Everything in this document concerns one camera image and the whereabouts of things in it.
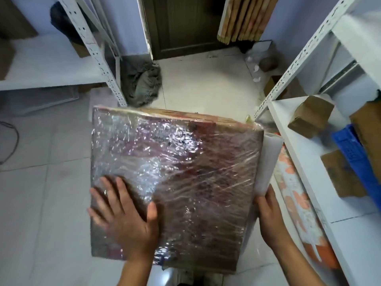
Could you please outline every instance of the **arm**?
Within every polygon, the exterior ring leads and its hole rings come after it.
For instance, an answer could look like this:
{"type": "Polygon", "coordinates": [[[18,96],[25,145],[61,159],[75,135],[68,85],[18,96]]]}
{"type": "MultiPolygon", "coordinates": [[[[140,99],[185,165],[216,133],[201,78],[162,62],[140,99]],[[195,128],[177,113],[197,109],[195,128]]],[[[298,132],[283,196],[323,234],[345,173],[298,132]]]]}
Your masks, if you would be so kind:
{"type": "Polygon", "coordinates": [[[299,251],[284,224],[272,186],[265,197],[256,197],[260,209],[261,234],[274,251],[290,286],[325,286],[319,275],[299,251]]]}
{"type": "Polygon", "coordinates": [[[97,201],[98,211],[92,208],[87,211],[98,226],[115,238],[127,258],[118,286],[146,286],[159,240],[155,203],[150,202],[148,205],[145,222],[121,178],[116,178],[119,195],[107,178],[102,177],[101,181],[107,190],[107,202],[92,187],[90,193],[97,201]]]}

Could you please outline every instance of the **blue object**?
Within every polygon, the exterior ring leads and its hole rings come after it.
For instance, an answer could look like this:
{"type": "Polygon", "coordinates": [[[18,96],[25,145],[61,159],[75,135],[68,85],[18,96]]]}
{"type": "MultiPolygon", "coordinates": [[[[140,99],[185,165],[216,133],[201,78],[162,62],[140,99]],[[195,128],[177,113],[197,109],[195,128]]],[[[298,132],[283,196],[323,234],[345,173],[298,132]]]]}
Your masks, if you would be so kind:
{"type": "Polygon", "coordinates": [[[374,176],[372,166],[353,125],[347,125],[344,129],[332,134],[332,137],[359,177],[369,196],[374,200],[378,209],[381,210],[381,184],[374,176]]]}

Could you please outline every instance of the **white shelf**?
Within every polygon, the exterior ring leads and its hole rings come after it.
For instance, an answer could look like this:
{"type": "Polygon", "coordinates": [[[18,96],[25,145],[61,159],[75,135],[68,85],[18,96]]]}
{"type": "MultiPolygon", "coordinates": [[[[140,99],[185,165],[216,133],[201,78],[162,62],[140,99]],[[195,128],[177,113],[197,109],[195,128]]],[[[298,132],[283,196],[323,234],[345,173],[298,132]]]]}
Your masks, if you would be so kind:
{"type": "Polygon", "coordinates": [[[369,197],[340,198],[320,159],[323,154],[337,149],[330,135],[345,127],[348,120],[335,107],[329,119],[329,131],[313,139],[297,134],[288,128],[288,123],[296,108],[306,98],[307,96],[271,101],[269,110],[348,282],[350,285],[376,285],[381,280],[381,272],[371,272],[369,263],[374,253],[381,257],[381,224],[363,221],[373,213],[378,215],[377,207],[369,197]],[[361,232],[353,227],[353,223],[361,224],[361,232]],[[365,274],[369,278],[360,279],[365,274]]]}
{"type": "Polygon", "coordinates": [[[381,88],[381,13],[370,12],[361,17],[345,14],[332,31],[381,88]]]}
{"type": "Polygon", "coordinates": [[[63,34],[13,40],[16,55],[0,90],[104,82],[91,57],[80,58],[63,34]]]}

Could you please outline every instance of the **door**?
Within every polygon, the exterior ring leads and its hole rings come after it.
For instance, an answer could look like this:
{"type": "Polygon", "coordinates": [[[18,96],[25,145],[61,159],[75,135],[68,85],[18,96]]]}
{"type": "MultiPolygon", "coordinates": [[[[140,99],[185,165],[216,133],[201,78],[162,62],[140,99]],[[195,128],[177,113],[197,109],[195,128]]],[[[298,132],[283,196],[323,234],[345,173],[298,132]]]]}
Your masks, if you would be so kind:
{"type": "Polygon", "coordinates": [[[143,0],[154,59],[215,50],[225,0],[143,0]]]}

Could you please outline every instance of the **clear plastic wrap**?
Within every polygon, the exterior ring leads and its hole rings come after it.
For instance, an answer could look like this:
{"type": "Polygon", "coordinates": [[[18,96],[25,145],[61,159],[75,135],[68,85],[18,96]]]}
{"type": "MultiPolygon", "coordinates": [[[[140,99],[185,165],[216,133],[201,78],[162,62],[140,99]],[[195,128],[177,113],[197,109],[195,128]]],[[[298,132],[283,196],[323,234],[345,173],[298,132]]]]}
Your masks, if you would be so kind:
{"type": "MultiPolygon", "coordinates": [[[[148,203],[157,204],[153,263],[235,272],[263,130],[210,115],[100,106],[93,127],[92,186],[102,189],[103,175],[121,176],[143,218],[148,203]]],[[[93,222],[91,248],[93,256],[125,259],[93,222]]]]}

